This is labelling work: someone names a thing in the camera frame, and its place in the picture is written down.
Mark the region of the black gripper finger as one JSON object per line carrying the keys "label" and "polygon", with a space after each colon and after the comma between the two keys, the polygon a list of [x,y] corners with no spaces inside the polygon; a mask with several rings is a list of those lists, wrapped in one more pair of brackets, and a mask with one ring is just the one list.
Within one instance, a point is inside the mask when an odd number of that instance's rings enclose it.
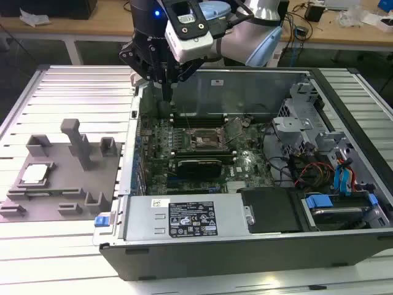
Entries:
{"label": "black gripper finger", "polygon": [[120,59],[131,67],[144,80],[161,87],[163,101],[168,101],[166,61],[160,56],[160,48],[153,42],[144,45],[129,42],[119,53]]}
{"label": "black gripper finger", "polygon": [[186,81],[203,64],[203,59],[196,59],[180,64],[174,58],[167,62],[167,101],[172,99],[172,85]]}

